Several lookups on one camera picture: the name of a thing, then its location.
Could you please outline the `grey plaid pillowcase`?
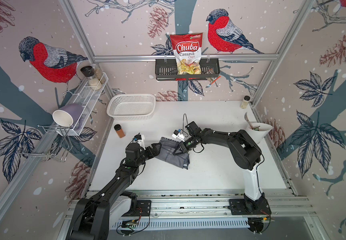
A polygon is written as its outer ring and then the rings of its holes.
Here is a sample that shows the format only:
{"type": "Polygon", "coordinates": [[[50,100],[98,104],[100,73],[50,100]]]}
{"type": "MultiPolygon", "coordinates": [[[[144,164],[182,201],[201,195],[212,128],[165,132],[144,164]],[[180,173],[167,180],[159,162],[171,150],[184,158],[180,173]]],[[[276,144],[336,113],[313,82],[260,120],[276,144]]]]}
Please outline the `grey plaid pillowcase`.
{"type": "Polygon", "coordinates": [[[180,142],[162,137],[158,149],[160,154],[156,156],[158,160],[172,164],[180,169],[188,169],[190,164],[189,154],[183,153],[179,148],[180,142]]]}

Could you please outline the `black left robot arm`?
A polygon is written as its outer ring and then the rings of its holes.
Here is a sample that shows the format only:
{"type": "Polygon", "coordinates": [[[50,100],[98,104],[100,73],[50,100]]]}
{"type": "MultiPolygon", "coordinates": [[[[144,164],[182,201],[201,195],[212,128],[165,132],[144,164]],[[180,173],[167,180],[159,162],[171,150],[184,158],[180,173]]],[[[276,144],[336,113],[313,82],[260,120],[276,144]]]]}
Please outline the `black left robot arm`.
{"type": "Polygon", "coordinates": [[[110,231],[110,209],[139,174],[139,167],[160,154],[161,145],[145,149],[137,142],[126,147],[113,179],[89,199],[80,199],[75,207],[67,240],[106,240],[110,231]]]}

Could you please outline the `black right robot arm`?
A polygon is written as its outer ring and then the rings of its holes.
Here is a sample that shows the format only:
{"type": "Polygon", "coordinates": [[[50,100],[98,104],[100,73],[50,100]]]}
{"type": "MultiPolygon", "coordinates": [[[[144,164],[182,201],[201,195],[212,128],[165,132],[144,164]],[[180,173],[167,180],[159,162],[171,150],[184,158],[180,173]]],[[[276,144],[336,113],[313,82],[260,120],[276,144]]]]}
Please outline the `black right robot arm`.
{"type": "Polygon", "coordinates": [[[201,129],[195,122],[186,125],[190,138],[180,142],[173,155],[186,154],[197,145],[214,144],[230,150],[234,162],[243,170],[244,194],[242,200],[232,200],[229,208],[235,215],[270,215],[271,209],[260,188],[257,168],[264,162],[264,156],[256,142],[245,130],[219,132],[209,128],[201,129]]]}

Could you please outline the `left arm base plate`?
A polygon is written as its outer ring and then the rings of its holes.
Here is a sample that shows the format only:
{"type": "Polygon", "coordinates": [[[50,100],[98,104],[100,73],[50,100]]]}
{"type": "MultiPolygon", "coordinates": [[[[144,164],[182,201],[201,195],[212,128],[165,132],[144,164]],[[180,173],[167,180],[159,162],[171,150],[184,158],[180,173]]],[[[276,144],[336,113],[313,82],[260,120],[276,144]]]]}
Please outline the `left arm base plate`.
{"type": "Polygon", "coordinates": [[[152,201],[150,200],[132,200],[131,207],[122,217],[149,217],[151,213],[152,201]]]}

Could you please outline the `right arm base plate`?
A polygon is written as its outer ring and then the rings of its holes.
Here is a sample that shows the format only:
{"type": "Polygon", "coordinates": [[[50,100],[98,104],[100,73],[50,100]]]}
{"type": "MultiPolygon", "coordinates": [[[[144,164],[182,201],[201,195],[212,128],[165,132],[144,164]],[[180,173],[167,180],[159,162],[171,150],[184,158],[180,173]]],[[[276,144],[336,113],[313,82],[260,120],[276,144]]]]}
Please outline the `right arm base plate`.
{"type": "Polygon", "coordinates": [[[230,199],[228,209],[234,216],[242,215],[271,215],[271,209],[267,199],[260,198],[257,201],[250,199],[230,199]]]}

